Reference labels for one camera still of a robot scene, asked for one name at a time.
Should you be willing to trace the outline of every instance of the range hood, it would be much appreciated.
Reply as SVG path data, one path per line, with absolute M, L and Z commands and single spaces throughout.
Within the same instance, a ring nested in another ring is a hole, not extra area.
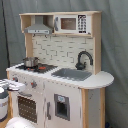
M 25 28 L 25 33 L 52 34 L 52 28 L 43 24 L 43 16 L 35 16 L 35 24 Z

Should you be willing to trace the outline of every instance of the cabinet handle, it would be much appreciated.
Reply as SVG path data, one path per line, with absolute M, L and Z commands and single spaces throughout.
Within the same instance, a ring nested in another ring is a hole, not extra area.
M 32 97 L 31 94 L 26 94 L 26 93 L 23 93 L 23 92 L 18 92 L 20 95 L 22 96 L 26 96 L 26 97 Z
M 58 21 L 58 17 L 55 18 L 54 20 L 54 27 L 55 27 L 55 30 L 58 31 L 58 27 L 57 27 L 57 22 Z
M 50 102 L 47 103 L 47 117 L 48 117 L 48 120 L 51 120 L 51 115 L 49 114 L 49 109 L 50 109 Z

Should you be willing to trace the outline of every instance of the countertop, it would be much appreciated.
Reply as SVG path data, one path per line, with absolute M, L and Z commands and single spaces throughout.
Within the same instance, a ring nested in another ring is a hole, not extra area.
M 78 88 L 84 88 L 84 89 L 96 89 L 96 88 L 103 88 L 106 86 L 109 86 L 113 83 L 114 81 L 114 77 L 107 72 L 104 71 L 100 71 L 98 74 L 96 75 L 91 75 L 90 77 L 88 77 L 87 79 L 85 79 L 84 81 L 72 81 L 72 80 L 67 80 L 67 79 L 63 79 L 63 78 L 58 78 L 58 77 L 53 77 L 51 74 L 61 68 L 65 68 L 65 67 L 57 67 L 51 71 L 48 71 L 44 74 L 39 74 L 39 73 L 33 73 L 30 71 L 24 71 L 24 70 L 20 70 L 20 69 L 16 69 L 15 67 L 20 66 L 22 64 L 7 68 L 6 71 L 15 71 L 15 72 L 19 72 L 19 73 L 25 73 L 28 75 L 33 75 L 36 77 L 41 77 L 44 80 L 52 80 L 52 81 L 57 81 L 57 82 L 62 82 L 64 84 L 68 84 L 70 86 L 75 86 Z

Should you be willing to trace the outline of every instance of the toy kitchen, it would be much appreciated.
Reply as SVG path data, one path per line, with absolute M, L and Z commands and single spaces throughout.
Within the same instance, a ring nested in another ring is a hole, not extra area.
M 11 92 L 11 116 L 36 128 L 104 128 L 105 87 L 114 77 L 101 71 L 101 12 L 20 18 L 26 58 L 7 74 L 26 89 Z

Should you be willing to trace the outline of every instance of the oven door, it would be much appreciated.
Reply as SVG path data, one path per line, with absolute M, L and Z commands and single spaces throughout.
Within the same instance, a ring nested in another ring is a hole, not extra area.
M 36 128 L 43 126 L 43 95 L 26 90 L 12 92 L 13 116 L 30 121 Z
M 55 15 L 55 33 L 78 33 L 78 15 Z

